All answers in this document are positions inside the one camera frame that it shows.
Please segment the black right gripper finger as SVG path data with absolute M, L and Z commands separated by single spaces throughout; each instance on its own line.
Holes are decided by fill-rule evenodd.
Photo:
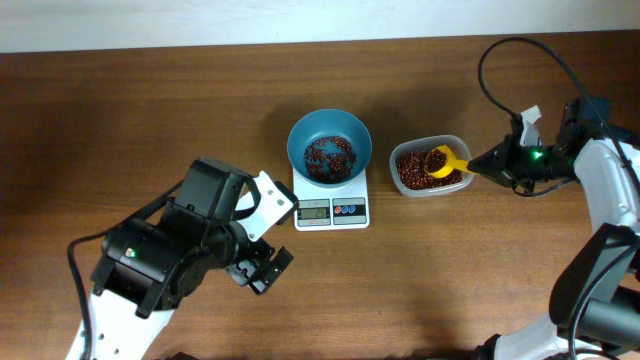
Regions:
M 503 168 L 494 168 L 484 165 L 473 165 L 472 171 L 502 187 L 514 187 L 514 178 L 509 171 Z
M 510 149 L 511 145 L 509 143 L 500 143 L 471 160 L 467 168 L 469 170 L 505 170 Z

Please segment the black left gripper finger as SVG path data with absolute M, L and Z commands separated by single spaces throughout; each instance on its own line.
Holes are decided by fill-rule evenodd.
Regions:
M 239 286 L 262 286 L 262 268 L 261 263 L 256 260 L 242 260 L 227 266 L 226 272 Z
M 264 259 L 258 261 L 255 271 L 248 281 L 249 288 L 256 295 L 265 294 L 284 273 L 294 260 L 294 256 L 285 248 L 271 249 Z

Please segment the yellow plastic scoop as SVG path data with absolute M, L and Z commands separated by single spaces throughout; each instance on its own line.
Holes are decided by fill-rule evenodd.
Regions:
M 473 174 L 468 165 L 468 161 L 458 159 L 448 146 L 440 145 L 426 155 L 424 171 L 438 179 L 445 178 L 454 171 Z

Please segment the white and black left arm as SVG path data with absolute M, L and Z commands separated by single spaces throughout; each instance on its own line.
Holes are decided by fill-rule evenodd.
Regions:
M 102 255 L 85 289 L 67 257 L 82 322 L 71 359 L 140 359 L 181 301 L 212 270 L 266 293 L 293 257 L 263 238 L 299 207 L 298 198 L 265 172 L 252 176 L 200 157 L 185 178 L 117 225 L 97 234 Z

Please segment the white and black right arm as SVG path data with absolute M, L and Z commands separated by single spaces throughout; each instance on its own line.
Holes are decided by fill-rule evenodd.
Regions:
M 637 137 L 608 123 L 605 99 L 575 99 L 564 109 L 552 146 L 527 146 L 525 115 L 512 134 L 470 161 L 471 171 L 523 196 L 538 182 L 584 190 L 593 235 L 557 279 L 547 314 L 527 327 L 494 335 L 476 359 L 616 359 L 639 349 L 639 293 L 622 286 L 639 272 L 639 148 Z

